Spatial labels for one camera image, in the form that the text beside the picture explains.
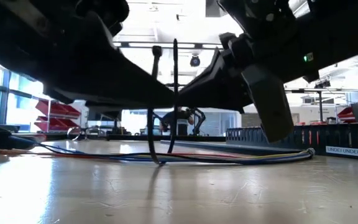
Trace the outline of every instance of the blue cable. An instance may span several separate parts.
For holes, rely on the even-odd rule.
[[[35,142],[29,139],[22,139],[19,137],[15,137],[15,136],[10,136],[10,138],[13,138],[17,141],[23,141],[23,142],[27,142],[27,143],[31,143],[31,144],[35,144],[37,146],[40,147],[44,147],[52,152],[55,153],[59,153],[59,154],[73,154],[73,155],[79,155],[79,156],[95,156],[95,157],[106,157],[108,159],[112,159],[115,161],[127,161],[127,162],[153,162],[152,158],[138,158],[138,157],[134,157],[132,155],[119,155],[119,156],[114,156],[114,155],[110,155],[110,154],[90,154],[90,153],[85,153],[85,152],[81,152],[81,151],[72,151],[72,150],[68,150],[68,149],[63,149],[61,147],[58,146],[48,146],[39,142]],[[263,159],[244,159],[244,160],[232,160],[232,159],[200,159],[200,158],[192,158],[192,157],[186,157],[186,156],[182,156],[182,158],[177,159],[177,158],[161,158],[160,161],[161,162],[207,162],[207,163],[219,163],[219,164],[242,164],[242,165],[257,165],[257,164],[268,164],[268,163],[278,163],[278,162],[290,162],[290,161],[295,161],[298,159],[307,159],[307,158],[311,158],[314,156],[314,149],[312,150],[308,150],[308,154],[307,153],[303,153],[303,154],[295,154],[295,155],[290,155],[290,156],[283,156],[283,157],[273,157],[273,158],[263,158]]]

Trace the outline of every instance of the robotic arm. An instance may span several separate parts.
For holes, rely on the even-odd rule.
[[[153,112],[153,124],[154,124],[154,121],[155,121],[156,118],[158,120],[160,120],[160,130],[161,130],[161,132],[169,131],[169,128],[168,128],[169,124],[166,121],[164,121],[164,119],[162,117],[160,117],[159,115],[157,115],[156,113]]]
[[[197,136],[200,134],[200,127],[206,119],[205,114],[198,108],[187,108],[186,111],[197,117],[197,124],[193,128],[193,135]]]
[[[242,111],[253,103],[269,142],[293,129],[283,84],[358,55],[358,1],[308,0],[311,12],[295,19],[288,1],[219,0],[243,28],[220,35],[223,51],[180,92],[185,106]]]
[[[219,36],[224,50],[181,89],[178,106],[244,112],[253,103],[267,140],[278,141],[293,129],[283,84],[358,55],[358,0],[308,0],[299,18],[288,0],[218,3],[244,33]],[[128,13],[125,0],[0,0],[0,64],[64,103],[171,108],[173,92],[112,43]]]

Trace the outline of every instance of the metal frame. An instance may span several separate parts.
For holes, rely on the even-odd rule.
[[[169,144],[169,141],[161,140],[161,144]],[[206,149],[211,151],[239,153],[254,156],[266,156],[272,154],[287,154],[301,152],[299,149],[290,149],[284,147],[268,147],[268,146],[250,146],[250,145],[233,145],[225,144],[225,142],[191,142],[191,141],[176,141],[176,146],[192,147],[197,149]]]
[[[84,140],[85,134],[81,135],[73,134],[73,129],[70,130],[69,133],[40,133],[46,137],[46,141],[59,141],[59,140]],[[20,136],[28,136],[35,133],[18,133],[14,134],[17,137]],[[110,134],[107,136],[102,135],[93,135],[89,134],[86,137],[89,140],[106,140],[106,141],[147,141],[147,135],[118,135],[118,134]],[[153,136],[154,141],[169,141],[170,136]],[[177,136],[178,141],[186,141],[186,142],[220,142],[225,143],[226,138],[221,136]]]
[[[348,92],[358,92],[358,90],[354,89],[335,89],[335,88],[323,88],[323,89],[310,89],[310,88],[286,88],[285,91],[287,93],[317,93],[319,98],[319,110],[320,110],[320,121],[323,122],[323,98],[322,93],[328,92],[330,94],[336,94],[336,93],[348,93]]]
[[[119,48],[138,48],[138,49],[150,49],[154,45],[161,46],[163,49],[173,49],[173,44],[170,42],[139,42],[139,41],[122,41],[122,42],[114,42],[114,45]],[[223,46],[221,44],[213,44],[213,43],[178,43],[178,49],[186,49],[186,50],[215,50],[218,48],[219,50],[223,50]]]
[[[241,149],[269,147],[305,150],[312,147],[316,155],[358,159],[358,123],[295,126],[285,139],[274,143],[266,141],[261,128],[231,128],[227,129],[226,144],[230,148],[242,146]],[[204,144],[191,146],[190,143],[182,146],[205,147]]]
[[[37,96],[33,96],[29,93],[25,93],[19,90],[11,90],[9,89],[9,82],[11,81],[12,72],[4,67],[0,66],[2,70],[2,80],[0,85],[0,124],[6,124],[7,117],[7,102],[9,98],[9,94],[21,96],[24,98],[35,99],[35,100],[44,100]]]

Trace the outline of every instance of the scuff mark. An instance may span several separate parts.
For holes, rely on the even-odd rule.
[[[107,183],[109,183],[110,188],[111,188],[111,190],[109,191],[109,193],[110,193],[110,192],[114,192],[114,193],[118,192],[118,190],[116,190],[116,189],[114,188],[114,186],[113,186],[111,180],[107,180]]]
[[[229,206],[232,206],[233,203],[236,201],[237,197],[239,196],[239,193],[242,189],[246,188],[249,182],[246,182],[236,193],[236,196],[230,201]]]
[[[302,199],[302,201],[300,201],[300,203],[301,203],[301,208],[300,208],[300,209],[298,209],[298,211],[302,211],[304,214],[307,214],[308,212],[307,212],[307,208],[306,208],[305,200],[304,200],[304,199]]]
[[[302,194],[315,194],[315,193],[323,193],[328,192],[327,187],[308,187],[309,190],[303,192]]]
[[[261,188],[261,189],[264,189],[264,190],[267,190],[268,188],[267,187],[265,187],[265,186],[263,186],[263,185],[260,185],[260,184],[258,184],[258,183],[255,183],[254,181],[252,181],[252,180],[248,180],[249,182],[251,182],[251,183],[253,183],[253,184],[255,184],[255,186],[257,186],[257,187],[259,187],[259,188]]]
[[[320,199],[322,199],[322,200],[325,200],[325,201],[328,201],[328,202],[333,202],[333,200],[327,198],[326,195],[319,195],[318,197],[319,197]]]
[[[333,181],[333,182],[335,182],[335,183],[337,183],[337,184],[345,184],[345,183],[346,183],[345,181],[340,180],[340,179],[338,179],[338,178],[336,178],[336,177],[333,177],[333,176],[331,176],[331,175],[327,175],[327,174],[322,174],[322,175],[325,176],[325,177],[327,177],[329,180],[331,180],[331,181]]]
[[[335,222],[334,220],[330,220],[330,219],[327,219],[327,220],[332,222],[332,223],[339,224],[339,222]]]
[[[263,189],[261,189],[261,190],[259,191],[259,196],[258,196],[258,198],[256,199],[256,202],[255,202],[255,203],[258,203],[258,202],[259,202],[259,200],[260,200],[260,198],[261,198],[261,196],[262,196],[262,191],[263,191]]]
[[[92,209],[100,209],[100,208],[120,208],[120,207],[126,207],[129,206],[129,203],[117,203],[117,204],[108,204],[105,202],[83,202],[88,205],[100,205],[99,207],[92,208]]]

